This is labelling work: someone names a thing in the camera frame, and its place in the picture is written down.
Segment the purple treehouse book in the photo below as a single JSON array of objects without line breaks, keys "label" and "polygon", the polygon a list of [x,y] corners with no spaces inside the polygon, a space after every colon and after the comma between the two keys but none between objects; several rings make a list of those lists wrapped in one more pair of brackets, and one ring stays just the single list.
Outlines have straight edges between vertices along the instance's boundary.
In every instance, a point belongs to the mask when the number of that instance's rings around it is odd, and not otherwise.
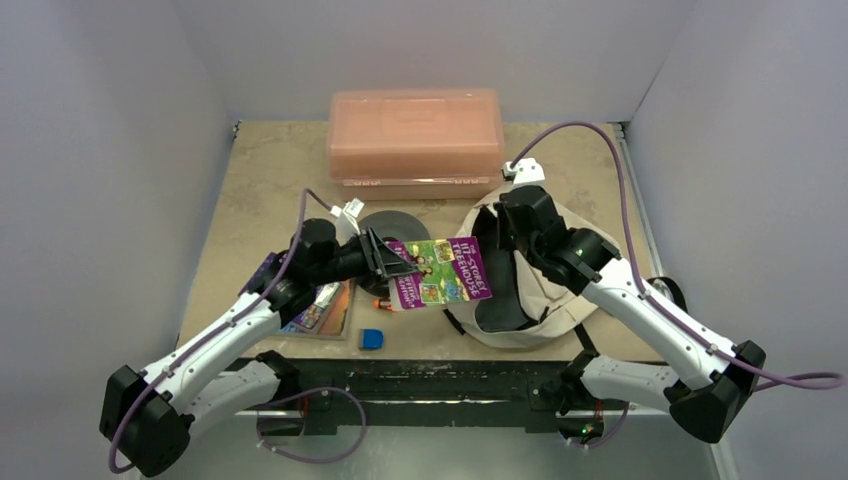
[{"label": "purple treehouse book", "polygon": [[475,237],[390,241],[413,271],[388,282],[394,311],[488,299],[493,295]]}]

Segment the orange cover book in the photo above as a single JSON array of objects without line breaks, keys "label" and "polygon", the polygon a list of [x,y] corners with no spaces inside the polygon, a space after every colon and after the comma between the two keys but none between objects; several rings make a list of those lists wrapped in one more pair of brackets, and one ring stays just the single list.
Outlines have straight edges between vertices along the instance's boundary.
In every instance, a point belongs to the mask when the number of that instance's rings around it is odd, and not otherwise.
[{"label": "orange cover book", "polygon": [[287,337],[303,337],[316,340],[344,340],[347,337],[347,323],[349,317],[349,308],[354,296],[354,283],[352,280],[347,280],[348,286],[344,296],[337,302],[331,313],[331,317],[323,325],[320,333],[324,335],[303,335],[303,334],[280,334]]}]

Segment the cream canvas backpack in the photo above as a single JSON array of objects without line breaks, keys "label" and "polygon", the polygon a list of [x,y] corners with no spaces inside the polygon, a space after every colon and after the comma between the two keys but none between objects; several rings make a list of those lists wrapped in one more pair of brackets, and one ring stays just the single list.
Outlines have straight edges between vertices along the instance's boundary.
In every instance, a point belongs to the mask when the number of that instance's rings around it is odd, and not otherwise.
[{"label": "cream canvas backpack", "polygon": [[519,252],[498,247],[493,204],[506,191],[501,187],[479,200],[457,232],[477,240],[492,296],[450,304],[443,313],[458,332],[489,347],[529,349],[573,331],[599,308],[545,279]]}]

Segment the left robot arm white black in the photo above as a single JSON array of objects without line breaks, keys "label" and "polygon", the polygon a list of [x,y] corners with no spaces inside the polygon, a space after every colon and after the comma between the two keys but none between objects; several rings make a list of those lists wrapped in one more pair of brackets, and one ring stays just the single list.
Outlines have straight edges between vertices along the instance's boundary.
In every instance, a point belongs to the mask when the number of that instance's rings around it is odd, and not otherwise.
[{"label": "left robot arm white black", "polygon": [[299,370],[271,351],[232,377],[220,374],[248,347],[305,311],[318,287],[354,278],[381,283],[416,271],[371,229],[339,244],[330,221],[301,222],[289,249],[209,327],[141,370],[124,365],[109,377],[99,429],[110,442],[110,470],[159,475],[193,435],[226,415],[255,406],[284,409],[320,393],[303,388]]}]

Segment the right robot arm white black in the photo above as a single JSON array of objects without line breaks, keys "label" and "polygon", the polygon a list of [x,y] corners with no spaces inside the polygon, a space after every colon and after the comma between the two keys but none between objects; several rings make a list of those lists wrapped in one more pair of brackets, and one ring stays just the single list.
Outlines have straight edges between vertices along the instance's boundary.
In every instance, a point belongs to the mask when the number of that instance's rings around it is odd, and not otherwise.
[{"label": "right robot arm white black", "polygon": [[669,414],[700,441],[721,440],[754,393],[765,351],[693,319],[640,277],[605,237],[568,227],[542,187],[503,193],[494,209],[500,248],[519,252],[544,278],[617,318],[665,363],[582,353],[561,381],[564,399],[576,407],[594,399],[635,403]]}]

